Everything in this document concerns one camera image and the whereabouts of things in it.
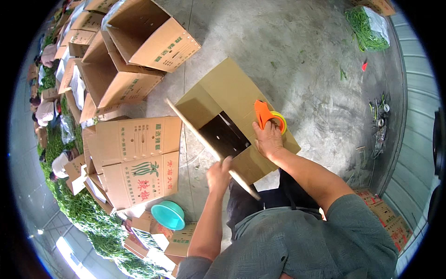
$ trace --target man's right hand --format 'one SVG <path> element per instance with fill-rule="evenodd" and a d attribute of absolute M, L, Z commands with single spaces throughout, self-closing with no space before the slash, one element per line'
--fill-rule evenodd
<path fill-rule="evenodd" d="M 283 149 L 282 133 L 279 127 L 274 125 L 271 121 L 267 121 L 265 128 L 260 129 L 259 123 L 253 122 L 252 127 L 257 135 L 256 147 L 257 150 L 268 158 L 272 160 L 274 153 Z"/>

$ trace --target pile of green chili peppers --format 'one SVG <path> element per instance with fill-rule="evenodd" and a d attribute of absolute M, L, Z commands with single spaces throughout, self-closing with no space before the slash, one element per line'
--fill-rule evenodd
<path fill-rule="evenodd" d="M 387 41 L 377 32 L 370 29 L 369 17 L 363 6 L 356 6 L 345 12 L 345 18 L 350 23 L 356 35 L 359 49 L 364 52 L 380 51 L 389 47 Z"/>

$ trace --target yellow tape roll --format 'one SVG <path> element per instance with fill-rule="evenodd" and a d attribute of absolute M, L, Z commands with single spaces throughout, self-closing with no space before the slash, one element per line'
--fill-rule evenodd
<path fill-rule="evenodd" d="M 271 114 L 274 115 L 274 116 L 280 117 L 283 120 L 283 123 L 284 123 L 285 126 L 284 126 L 284 129 L 283 129 L 282 135 L 285 134 L 286 127 L 287 127 L 285 118 L 279 112 L 271 111 Z"/>

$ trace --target dark pants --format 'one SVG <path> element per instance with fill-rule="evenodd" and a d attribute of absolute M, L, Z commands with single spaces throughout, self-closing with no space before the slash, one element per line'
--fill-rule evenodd
<path fill-rule="evenodd" d="M 227 204 L 227 213 L 229 221 L 226 223 L 232 231 L 232 240 L 234 240 L 234 227 L 247 216 L 263 209 L 291 206 L 319 209 L 318 203 L 305 192 L 304 189 L 284 170 L 279 169 L 280 180 L 279 188 L 259 192 L 260 200 L 254 199 L 246 192 L 234 179 L 229 183 L 229 202 Z M 249 185 L 252 190 L 257 192 L 254 184 Z"/>

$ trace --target metal wall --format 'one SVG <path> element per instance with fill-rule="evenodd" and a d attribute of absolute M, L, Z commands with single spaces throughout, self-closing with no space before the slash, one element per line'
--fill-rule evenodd
<path fill-rule="evenodd" d="M 434 176 L 432 135 L 440 98 L 429 58 L 407 19 L 391 16 L 403 57 L 407 84 L 407 116 L 401 152 L 383 199 L 396 209 L 413 231 L 396 267 L 401 274 L 427 230 L 427 209 L 438 185 Z"/>

